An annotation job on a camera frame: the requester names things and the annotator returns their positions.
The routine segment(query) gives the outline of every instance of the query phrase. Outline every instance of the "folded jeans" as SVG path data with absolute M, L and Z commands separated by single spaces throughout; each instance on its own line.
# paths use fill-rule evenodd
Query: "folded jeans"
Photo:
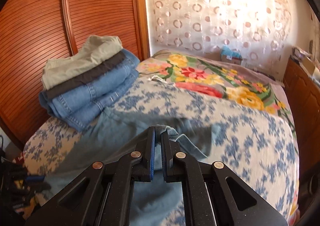
M 115 91 L 102 95 L 73 114 L 60 119 L 77 131 L 83 131 L 106 107 L 114 105 L 132 87 L 138 76 L 139 72 L 133 70 Z
M 131 52 L 127 50 L 123 52 L 126 58 L 121 63 L 88 84 L 72 89 L 52 100 L 47 98 L 45 91 L 40 92 L 41 106 L 47 109 L 49 115 L 63 119 L 88 105 L 92 100 L 115 91 L 140 62 Z

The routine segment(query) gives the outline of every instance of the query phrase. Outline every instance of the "curtain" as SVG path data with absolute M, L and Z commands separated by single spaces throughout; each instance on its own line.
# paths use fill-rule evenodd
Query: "curtain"
M 151 42 L 210 57 L 223 45 L 276 70 L 291 25 L 287 0 L 148 0 Z

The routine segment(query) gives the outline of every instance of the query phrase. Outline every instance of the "wooden furniture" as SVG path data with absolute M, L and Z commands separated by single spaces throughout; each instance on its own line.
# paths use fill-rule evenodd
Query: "wooden furniture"
M 0 23 L 0 127 L 21 149 L 49 117 L 38 100 L 48 58 L 76 54 L 91 34 L 149 56 L 144 0 L 7 0 Z
M 288 61 L 283 81 L 297 133 L 303 175 L 320 162 L 320 89 L 292 59 Z

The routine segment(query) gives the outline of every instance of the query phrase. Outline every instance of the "box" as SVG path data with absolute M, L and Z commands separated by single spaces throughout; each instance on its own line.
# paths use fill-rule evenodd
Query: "box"
M 222 62 L 241 65 L 242 59 L 237 58 L 237 57 L 231 57 L 231 56 L 228 56 L 228 55 L 222 55 L 221 56 L 221 61 Z
M 309 72 L 309 74 L 312 76 L 315 71 L 315 64 L 313 61 L 311 61 L 308 57 L 304 57 L 302 60 L 302 65 L 305 67 L 305 69 Z

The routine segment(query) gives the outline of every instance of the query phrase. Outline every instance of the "folded clothes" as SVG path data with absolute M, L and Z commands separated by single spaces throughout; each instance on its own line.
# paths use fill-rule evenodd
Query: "folded clothes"
M 112 56 L 110 59 L 103 61 L 98 66 L 92 68 L 89 71 L 86 71 L 74 78 L 66 80 L 65 82 L 54 86 L 53 88 L 45 91 L 47 98 L 49 100 L 63 94 L 67 91 L 70 91 L 74 88 L 77 88 L 81 85 L 90 83 L 97 79 L 99 76 L 105 74 L 108 71 L 114 69 L 119 63 L 125 59 L 125 54 L 122 51 L 119 51 L 117 54 Z
M 79 132 L 84 130 L 106 107 L 111 107 L 116 103 L 116 101 L 118 101 L 128 91 L 128 89 L 132 87 L 132 84 L 138 76 L 139 72 L 137 70 L 133 70 L 125 81 L 112 92 L 94 99 L 78 111 L 64 118 L 59 117 L 59 119 L 63 120 L 70 127 L 73 127 Z M 53 117 L 55 116 L 54 113 L 51 112 L 50 108 L 48 109 L 48 114 Z
M 43 69 L 42 84 L 45 90 L 76 77 L 111 58 L 122 50 L 117 36 L 91 35 L 79 52 L 65 59 L 48 59 Z
M 121 63 L 88 84 L 72 89 L 52 100 L 47 98 L 45 91 L 40 92 L 41 106 L 47 109 L 51 116 L 63 119 L 88 105 L 92 100 L 115 91 L 140 62 L 131 52 L 123 50 L 123 53 L 126 58 Z

